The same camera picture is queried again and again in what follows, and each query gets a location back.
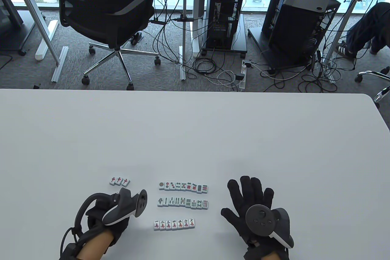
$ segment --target forearm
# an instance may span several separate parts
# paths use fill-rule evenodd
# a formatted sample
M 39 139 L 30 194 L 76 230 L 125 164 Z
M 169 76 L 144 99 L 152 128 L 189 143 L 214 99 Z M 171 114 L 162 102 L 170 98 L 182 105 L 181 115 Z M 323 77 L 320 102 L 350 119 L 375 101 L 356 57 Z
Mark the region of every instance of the forearm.
M 277 253 L 273 252 L 273 253 L 263 257 L 261 260 L 280 260 L 280 258 L 277 255 Z
M 77 259 L 100 260 L 110 246 L 113 239 L 114 236 L 109 230 L 102 232 L 83 246 L 80 253 L 78 253 L 77 255 Z

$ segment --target jeans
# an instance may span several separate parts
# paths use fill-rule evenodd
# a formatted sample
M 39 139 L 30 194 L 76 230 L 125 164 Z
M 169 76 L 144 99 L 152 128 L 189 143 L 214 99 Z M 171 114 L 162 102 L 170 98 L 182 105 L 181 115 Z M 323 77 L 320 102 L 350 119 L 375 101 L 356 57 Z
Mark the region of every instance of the jeans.
M 383 29 L 388 25 L 390 25 L 390 3 L 376 4 L 348 31 L 348 51 L 357 53 L 369 40 L 372 40 L 372 51 L 380 51 L 387 45 L 388 36 Z

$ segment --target chrome chair base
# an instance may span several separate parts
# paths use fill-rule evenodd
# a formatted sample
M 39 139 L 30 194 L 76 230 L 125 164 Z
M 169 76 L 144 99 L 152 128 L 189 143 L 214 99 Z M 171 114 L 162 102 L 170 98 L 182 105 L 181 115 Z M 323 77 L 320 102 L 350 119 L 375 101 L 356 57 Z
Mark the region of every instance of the chrome chair base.
M 110 59 L 112 59 L 113 57 L 117 56 L 122 64 L 122 68 L 127 76 L 127 79 L 129 80 L 129 84 L 127 86 L 127 90 L 134 90 L 134 86 L 133 86 L 133 83 L 131 81 L 131 76 L 130 76 L 130 73 L 128 72 L 125 64 L 124 64 L 124 60 L 123 60 L 123 56 L 122 54 L 126 54 L 126 55 L 152 55 L 152 56 L 155 56 L 154 58 L 154 64 L 155 65 L 160 65 L 161 64 L 161 60 L 160 60 L 160 57 L 157 53 L 152 53 L 152 52 L 145 52 L 145 51 L 136 51 L 136 50 L 129 50 L 129 49 L 126 49 L 124 48 L 124 46 L 127 45 L 129 41 L 125 42 L 121 48 L 119 49 L 111 49 L 109 48 L 107 45 L 101 45 L 101 44 L 94 44 L 94 43 L 89 43 L 89 53 L 90 54 L 94 54 L 95 53 L 95 47 L 96 48 L 102 48 L 103 50 L 107 50 L 107 51 L 110 51 L 110 54 L 108 54 L 107 56 L 105 56 L 102 60 L 98 61 L 96 64 L 94 64 L 93 66 L 91 66 L 89 69 L 87 69 L 85 72 L 84 72 L 84 76 L 82 78 L 82 84 L 84 85 L 88 85 L 89 84 L 89 77 L 88 77 L 88 74 L 90 72 L 92 72 L 93 70 L 95 70 L 96 68 L 100 67 L 101 65 L 103 65 L 104 63 L 106 63 L 107 61 L 109 61 Z
M 387 76 L 386 74 L 389 73 L 390 67 L 386 67 L 385 69 L 382 69 L 381 72 L 376 71 L 363 71 L 359 72 L 358 75 L 355 77 L 355 82 L 361 83 L 363 80 L 363 75 L 373 75 L 379 78 L 382 78 L 384 80 L 387 80 L 390 83 L 390 76 Z M 374 98 L 373 101 L 377 108 L 379 108 L 379 101 L 381 101 L 390 91 L 390 85 L 383 88 Z

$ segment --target vr controller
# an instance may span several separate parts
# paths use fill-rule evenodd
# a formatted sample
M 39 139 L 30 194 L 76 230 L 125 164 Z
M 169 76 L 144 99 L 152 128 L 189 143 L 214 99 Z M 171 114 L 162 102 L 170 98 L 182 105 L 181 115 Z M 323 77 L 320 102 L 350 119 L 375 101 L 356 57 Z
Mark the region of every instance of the vr controller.
M 108 203 L 110 203 L 110 206 L 113 207 L 103 216 L 102 225 L 93 227 L 89 231 L 83 233 L 81 226 L 82 217 L 87 211 L 89 205 L 98 199 L 106 200 Z M 134 217 L 139 217 L 142 212 L 144 212 L 146 204 L 147 193 L 145 190 L 135 194 L 133 197 L 131 197 L 130 190 L 126 188 L 121 188 L 119 193 L 114 195 L 109 195 L 106 193 L 92 194 L 84 201 L 78 210 L 74 220 L 74 227 L 68 229 L 64 235 L 64 238 L 62 239 L 60 260 L 75 260 L 84 244 L 93 239 L 96 235 L 99 235 L 101 232 L 103 232 L 105 230 L 105 226 L 114 225 L 123 219 L 130 217 L 131 215 Z M 75 243 L 68 244 L 65 250 L 62 251 L 66 235 L 69 231 L 72 231 Z
M 247 210 L 245 221 L 254 234 L 274 238 L 287 249 L 294 246 L 290 235 L 290 217 L 283 208 L 270 210 L 264 205 L 253 205 Z

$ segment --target metal chair leg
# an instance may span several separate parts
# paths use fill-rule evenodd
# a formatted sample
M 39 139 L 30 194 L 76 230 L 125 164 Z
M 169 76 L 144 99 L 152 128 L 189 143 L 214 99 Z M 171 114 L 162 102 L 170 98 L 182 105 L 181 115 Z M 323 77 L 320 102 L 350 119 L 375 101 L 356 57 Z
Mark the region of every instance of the metal chair leg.
M 97 48 L 102 48 L 103 50 L 113 51 L 113 49 L 109 48 L 109 47 L 106 46 L 106 45 L 100 45 L 100 44 L 94 44 L 94 43 L 89 43 L 89 45 L 90 45 L 90 46 L 97 47 Z
M 129 50 L 127 48 L 122 48 L 121 53 L 125 55 L 151 55 L 151 56 L 158 56 L 157 53 L 152 52 L 145 52 L 145 51 L 136 51 L 136 50 Z
M 363 71 L 363 72 L 359 72 L 358 75 L 374 75 L 376 77 L 390 81 L 390 76 L 387 76 L 385 74 L 382 74 L 380 72 L 375 72 L 375 71 Z
M 130 40 L 127 40 L 127 41 L 121 46 L 121 48 L 124 48 L 124 47 L 128 44 L 129 41 L 130 41 Z
M 106 63 L 108 60 L 110 60 L 111 58 L 113 58 L 113 56 L 116 55 L 116 51 L 113 51 L 111 52 L 110 54 L 108 54 L 107 56 L 105 56 L 102 60 L 100 60 L 99 62 L 97 62 L 95 65 L 93 65 L 91 68 L 89 68 L 87 71 L 84 72 L 84 76 L 86 76 L 88 73 L 90 73 L 91 71 L 95 70 L 96 68 L 98 68 L 100 65 Z
M 126 73 L 127 79 L 129 80 L 129 83 L 131 83 L 131 76 L 130 76 L 130 73 L 128 72 L 128 70 L 124 64 L 124 60 L 123 60 L 123 56 L 121 54 L 121 51 L 117 51 L 117 55 L 118 55 L 119 60 L 121 61 L 121 64 L 122 64 L 124 72 Z
M 374 102 L 379 102 L 382 98 L 386 96 L 390 91 L 390 86 L 383 88 L 381 92 L 379 92 L 375 97 L 374 97 Z

